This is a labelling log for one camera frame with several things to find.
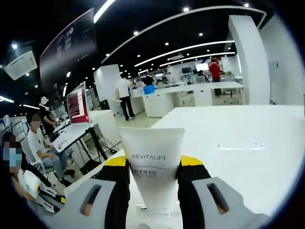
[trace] monitor screen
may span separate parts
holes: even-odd
[[[193,71],[190,67],[187,67],[187,68],[182,68],[182,73],[183,74],[193,73]]]
[[[44,92],[53,94],[56,83],[64,81],[68,72],[95,53],[97,45],[91,9],[71,22],[41,54],[40,75]]]
[[[199,72],[200,70],[202,71],[208,71],[209,70],[209,65],[207,63],[200,63],[196,65],[196,69]]]
[[[86,82],[82,82],[67,96],[68,113],[71,124],[88,123],[88,109],[86,101]]]

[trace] black ceiling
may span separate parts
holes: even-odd
[[[12,19],[6,17],[1,20],[3,33],[0,43],[0,64],[6,62],[8,56],[13,52],[10,46],[13,42],[16,42],[20,47],[31,46],[36,60],[39,61],[42,51],[63,28],[92,7],[96,12],[105,2],[106,0],[53,0],[48,2],[20,1],[18,4],[13,1],[6,3],[6,8],[11,9]],[[250,3],[251,7],[267,13],[263,25],[274,13],[270,4],[266,4],[264,0],[247,2]],[[130,39],[134,31],[142,31],[157,22],[180,14],[185,6],[194,10],[220,5],[243,6],[244,3],[240,0],[116,0],[95,23],[99,54],[87,61],[76,74],[72,74],[67,79],[67,93],[74,88],[75,84],[84,81],[85,77],[88,77],[87,85],[94,86],[92,67],[100,67],[106,54],[112,53],[119,45]],[[170,55],[136,68],[134,66],[154,56],[183,47],[227,40],[228,16],[230,14],[249,15],[256,24],[262,18],[261,13],[237,9],[190,13],[162,23],[136,36],[105,60],[103,65],[123,64],[120,71],[127,70],[127,73],[130,73],[132,77],[137,76],[140,69],[153,68],[153,71],[157,70],[160,64],[168,62],[167,58]],[[210,50],[209,53],[218,53],[223,52],[224,48],[224,44],[218,44],[189,49],[181,53],[184,56],[189,53],[189,57],[192,57],[208,54],[207,49]],[[13,104],[5,101],[0,102],[0,117],[6,114],[20,115],[29,109],[20,107],[20,104],[38,106],[40,98],[44,95],[39,69],[16,81],[13,81],[3,69],[0,69],[0,77],[0,95],[15,101]]]

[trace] blue container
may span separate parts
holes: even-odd
[[[152,94],[154,93],[154,85],[149,85],[144,87],[144,94]]]

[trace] air conditioner unit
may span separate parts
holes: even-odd
[[[4,70],[13,80],[17,80],[36,68],[37,63],[34,54],[32,51],[28,51],[10,62]]]
[[[178,53],[177,56],[170,57],[169,59],[171,61],[176,61],[176,60],[179,60],[179,59],[182,59],[182,58],[184,58],[184,56],[182,54]]]

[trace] black pants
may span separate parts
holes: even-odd
[[[34,167],[34,166],[28,164],[27,162],[22,162],[22,163],[21,163],[21,168],[22,168],[23,171],[28,170],[28,171],[32,172],[32,173],[33,173],[35,176],[37,176],[37,177],[41,180],[41,182],[42,182],[43,184],[45,184],[47,187],[51,187],[51,186],[52,186],[52,184],[48,181],[48,179],[45,178],[44,175],[43,175],[41,172],[39,172],[39,170],[38,170],[36,167]]]
[[[213,83],[214,82],[220,82],[220,79],[213,79]],[[220,88],[214,89],[214,92],[215,92],[216,96],[221,95],[221,89]]]
[[[132,103],[130,101],[130,96],[120,98],[120,100],[122,101],[121,102],[121,107],[123,109],[123,113],[124,113],[125,119],[129,120],[129,116],[130,117],[134,117],[134,113],[133,113],[133,110],[132,110]]]

